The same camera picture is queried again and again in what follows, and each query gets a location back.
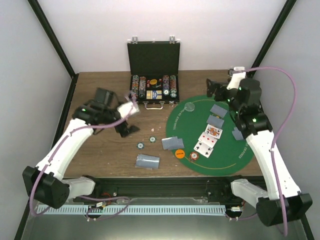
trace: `case handle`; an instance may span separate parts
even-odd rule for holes
[[[147,110],[161,110],[161,109],[164,108],[164,104],[165,104],[165,103],[164,103],[163,101],[161,101],[160,104],[161,104],[161,107],[147,107],[148,102],[145,101],[145,102],[144,102],[144,108],[147,109]]]

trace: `table top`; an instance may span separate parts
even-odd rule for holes
[[[226,70],[183,70],[179,71],[180,101],[197,95],[205,95],[206,79],[225,82]],[[71,101],[66,126],[75,109],[89,99],[93,99],[97,88],[112,90],[118,96],[128,94],[130,72],[81,72]],[[165,105],[162,110],[146,110],[140,105],[141,113],[128,119],[129,125],[140,128],[128,137],[121,138],[114,128],[105,129],[98,135],[89,137],[74,156],[66,170],[66,178],[82,175],[93,177],[195,177],[202,176],[182,163],[171,151],[163,150],[161,139],[166,137],[166,123],[174,106]],[[157,141],[150,143],[150,136]],[[144,142],[143,150],[137,143]],[[135,167],[138,154],[160,157],[158,169]],[[261,176],[256,158],[236,175]]]

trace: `green poker mat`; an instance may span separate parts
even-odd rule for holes
[[[193,111],[186,111],[186,103],[194,103]],[[235,140],[232,131],[235,124],[232,121],[229,112],[224,116],[222,134],[220,139],[213,147],[213,152],[206,158],[199,153],[196,161],[189,160],[191,152],[198,142],[198,138],[207,127],[209,115],[215,116],[210,109],[214,104],[228,110],[228,105],[224,102],[217,102],[206,95],[190,97],[180,102],[168,117],[165,133],[166,137],[175,137],[183,139],[185,157],[179,159],[189,169],[209,176],[228,176],[243,169],[253,158],[254,153],[247,142]]]

